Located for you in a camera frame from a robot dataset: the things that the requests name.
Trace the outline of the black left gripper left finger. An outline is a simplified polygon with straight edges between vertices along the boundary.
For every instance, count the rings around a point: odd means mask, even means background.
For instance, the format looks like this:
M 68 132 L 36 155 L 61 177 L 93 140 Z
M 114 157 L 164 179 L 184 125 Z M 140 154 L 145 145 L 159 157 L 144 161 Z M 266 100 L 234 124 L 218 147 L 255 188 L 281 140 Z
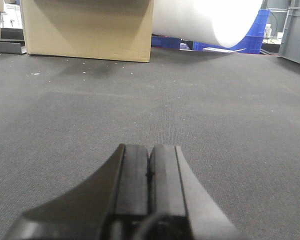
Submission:
M 24 211 L 6 240 L 101 240 L 115 221 L 148 215 L 148 151 L 120 144 L 104 164 L 61 196 Z

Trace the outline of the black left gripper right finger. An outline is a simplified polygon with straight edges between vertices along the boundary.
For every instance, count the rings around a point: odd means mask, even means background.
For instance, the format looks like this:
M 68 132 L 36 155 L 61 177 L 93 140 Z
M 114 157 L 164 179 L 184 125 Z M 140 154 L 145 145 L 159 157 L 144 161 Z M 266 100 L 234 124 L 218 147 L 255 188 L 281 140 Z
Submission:
M 149 159 L 149 204 L 167 214 L 162 239 L 241 240 L 243 234 L 201 185 L 181 147 L 156 145 Z

